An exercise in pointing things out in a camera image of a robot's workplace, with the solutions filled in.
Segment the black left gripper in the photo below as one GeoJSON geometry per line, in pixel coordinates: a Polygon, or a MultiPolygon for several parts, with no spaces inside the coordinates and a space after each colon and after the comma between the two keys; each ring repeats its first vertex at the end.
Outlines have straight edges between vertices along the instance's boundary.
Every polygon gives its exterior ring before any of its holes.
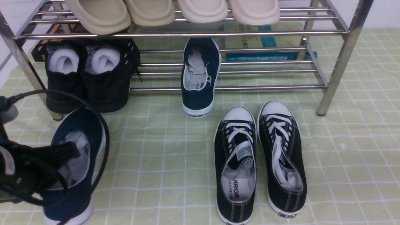
{"type": "Polygon", "coordinates": [[[74,142],[30,147],[13,141],[1,142],[1,203],[60,203],[68,195],[68,182],[60,168],[80,153],[74,142]],[[51,201],[34,198],[33,194],[59,183],[61,197],[51,201]]]}

